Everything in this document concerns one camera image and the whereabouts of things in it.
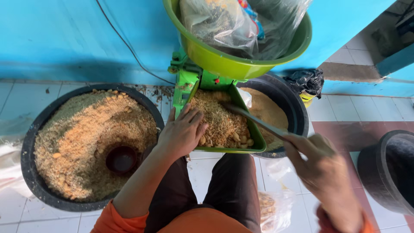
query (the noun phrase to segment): black bucket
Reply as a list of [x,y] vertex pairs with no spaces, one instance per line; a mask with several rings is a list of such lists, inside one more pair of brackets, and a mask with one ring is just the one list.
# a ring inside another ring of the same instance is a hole
[[160,131],[164,128],[164,121],[162,119],[161,113],[158,111],[156,106],[149,100],[145,95],[141,94],[137,90],[121,85],[115,84],[99,84],[99,85],[92,85],[88,87],[82,87],[76,89],[72,92],[69,92],[62,97],[55,100],[49,106],[47,106],[34,120],[33,124],[30,126],[29,131],[26,133],[26,137],[24,138],[23,147],[22,147],[22,155],[21,155],[21,165],[22,165],[22,173],[23,178],[26,181],[27,186],[33,192],[33,194],[39,198],[44,203],[53,206],[55,208],[65,210],[65,211],[93,211],[104,208],[106,204],[116,196],[117,193],[112,193],[107,197],[103,198],[100,201],[95,202],[77,202],[72,201],[70,199],[66,199],[55,194],[51,191],[48,186],[46,185],[43,178],[39,175],[36,164],[35,164],[35,155],[34,155],[34,142],[37,135],[38,130],[42,129],[42,127],[48,122],[48,120],[53,116],[56,110],[68,101],[70,98],[82,95],[85,93],[92,92],[93,89],[97,90],[118,90],[119,92],[127,93],[131,98],[138,102],[138,104],[142,105],[147,109],[151,115],[154,117],[155,123],[157,127],[160,129],[157,131],[157,140],[160,134]]
[[394,130],[361,151],[358,173],[369,194],[390,211],[414,216],[414,133]]
[[[248,87],[260,91],[275,102],[286,114],[289,123],[288,131],[297,135],[308,136],[309,118],[306,107],[299,95],[292,90],[283,78],[267,73],[245,83],[237,83],[236,87]],[[276,150],[254,153],[262,158],[286,157],[284,147]]]

